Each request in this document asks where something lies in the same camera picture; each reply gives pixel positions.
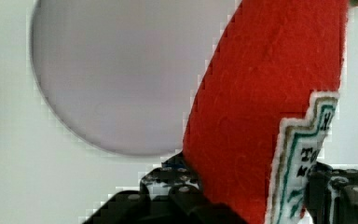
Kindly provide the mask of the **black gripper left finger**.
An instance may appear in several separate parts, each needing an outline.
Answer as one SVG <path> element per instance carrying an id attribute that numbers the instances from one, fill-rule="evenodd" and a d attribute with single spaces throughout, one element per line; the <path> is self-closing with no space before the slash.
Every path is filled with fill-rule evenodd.
<path id="1" fill-rule="evenodd" d="M 137 190 L 112 196 L 82 224 L 248 224 L 203 194 L 201 180 L 179 153 L 140 180 Z"/>

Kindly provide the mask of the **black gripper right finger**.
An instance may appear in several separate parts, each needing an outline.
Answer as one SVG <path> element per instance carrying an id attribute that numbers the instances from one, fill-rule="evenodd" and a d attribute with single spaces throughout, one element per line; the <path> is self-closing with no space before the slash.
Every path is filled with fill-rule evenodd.
<path id="1" fill-rule="evenodd" d="M 313 224 L 358 224 L 358 170 L 318 162 L 310 172 L 305 207 Z"/>

